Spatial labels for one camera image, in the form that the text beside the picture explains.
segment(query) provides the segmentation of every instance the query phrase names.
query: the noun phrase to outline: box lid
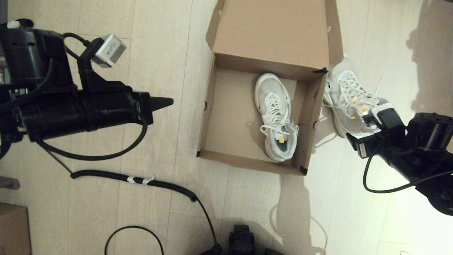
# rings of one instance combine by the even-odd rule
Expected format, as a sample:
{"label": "box lid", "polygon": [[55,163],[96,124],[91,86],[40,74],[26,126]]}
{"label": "box lid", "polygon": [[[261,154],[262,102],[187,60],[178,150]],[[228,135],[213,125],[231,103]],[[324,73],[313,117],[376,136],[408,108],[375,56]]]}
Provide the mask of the box lid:
{"label": "box lid", "polygon": [[206,41],[216,54],[316,69],[343,59],[335,0],[218,0]]}

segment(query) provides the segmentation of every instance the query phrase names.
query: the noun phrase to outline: shoe box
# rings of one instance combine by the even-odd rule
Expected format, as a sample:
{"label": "shoe box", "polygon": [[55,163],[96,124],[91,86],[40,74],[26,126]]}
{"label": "shoe box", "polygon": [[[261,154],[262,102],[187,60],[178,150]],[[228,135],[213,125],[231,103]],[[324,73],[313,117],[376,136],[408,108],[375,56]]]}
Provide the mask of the shoe box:
{"label": "shoe box", "polygon": [[[197,157],[306,175],[327,69],[343,60],[335,0],[218,0],[206,33],[213,52]],[[291,95],[299,136],[291,160],[266,156],[255,83],[276,74]]]}
{"label": "shoe box", "polygon": [[0,203],[0,254],[31,254],[27,208]]}

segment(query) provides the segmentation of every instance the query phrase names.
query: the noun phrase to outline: shoelace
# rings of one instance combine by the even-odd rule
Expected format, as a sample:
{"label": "shoelace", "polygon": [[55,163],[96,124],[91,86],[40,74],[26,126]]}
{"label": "shoelace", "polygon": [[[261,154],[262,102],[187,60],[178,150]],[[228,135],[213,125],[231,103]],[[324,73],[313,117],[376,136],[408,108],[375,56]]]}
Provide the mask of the shoelace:
{"label": "shoelace", "polygon": [[261,132],[266,135],[266,132],[269,129],[275,130],[281,134],[289,135],[289,132],[284,132],[282,127],[289,124],[295,126],[294,124],[288,121],[288,109],[281,110],[280,100],[276,97],[267,98],[265,100],[267,110],[270,111],[269,124],[262,125],[260,127]]}
{"label": "shoelace", "polygon": [[377,106],[377,104],[372,103],[371,99],[379,101],[378,98],[369,94],[357,81],[356,76],[352,71],[345,71],[348,74],[346,79],[340,79],[340,91],[345,102],[350,101],[346,104],[344,108],[339,106],[331,106],[333,108],[338,108],[344,112],[344,114],[350,118],[354,119],[355,117],[352,114],[347,113],[347,108],[354,103],[368,104],[371,106]]}

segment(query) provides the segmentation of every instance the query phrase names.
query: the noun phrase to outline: wooden floor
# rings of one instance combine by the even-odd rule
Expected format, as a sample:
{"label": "wooden floor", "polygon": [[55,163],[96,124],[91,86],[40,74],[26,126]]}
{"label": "wooden floor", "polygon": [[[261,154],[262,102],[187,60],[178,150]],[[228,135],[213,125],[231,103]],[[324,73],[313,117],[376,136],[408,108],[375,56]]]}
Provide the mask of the wooden floor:
{"label": "wooden floor", "polygon": [[[235,223],[247,223],[259,252],[285,255],[453,254],[453,217],[438,213],[413,188],[372,194],[361,184],[364,160],[336,136],[322,110],[308,176],[229,167],[195,158],[211,52],[204,35],[215,0],[10,0],[10,20],[32,18],[36,28],[87,39],[114,33],[127,50],[111,69],[96,69],[153,96],[174,98],[155,113],[143,142],[122,158],[64,161],[74,169],[156,176],[195,191],[223,247]],[[443,0],[337,0],[343,47],[364,87],[387,98],[407,122],[415,112],[453,115],[453,3]],[[70,39],[80,53],[82,45]],[[105,154],[128,146],[139,125],[54,139],[72,152]],[[197,204],[168,190],[91,177],[72,180],[27,139],[0,161],[0,175],[18,178],[18,191],[0,201],[27,206],[34,255],[103,254],[117,228],[140,225],[162,240],[166,254],[196,255],[212,246]],[[405,181],[381,159],[369,186]],[[127,230],[109,254],[158,254],[149,235]]]}

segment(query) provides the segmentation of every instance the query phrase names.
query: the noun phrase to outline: white sneaker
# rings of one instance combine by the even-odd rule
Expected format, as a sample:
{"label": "white sneaker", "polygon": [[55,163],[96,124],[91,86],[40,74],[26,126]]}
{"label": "white sneaker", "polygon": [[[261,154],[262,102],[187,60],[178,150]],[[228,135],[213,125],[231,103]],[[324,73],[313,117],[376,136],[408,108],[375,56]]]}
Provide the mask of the white sneaker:
{"label": "white sneaker", "polygon": [[293,157],[299,127],[290,122],[291,99],[274,74],[263,74],[255,86],[255,104],[261,113],[266,135],[265,150],[271,159],[282,162]]}
{"label": "white sneaker", "polygon": [[366,136],[379,131],[367,127],[362,118],[379,104],[379,99],[359,84],[352,61],[346,55],[329,70],[324,101],[333,110],[335,127],[341,137],[346,138],[346,133]]}

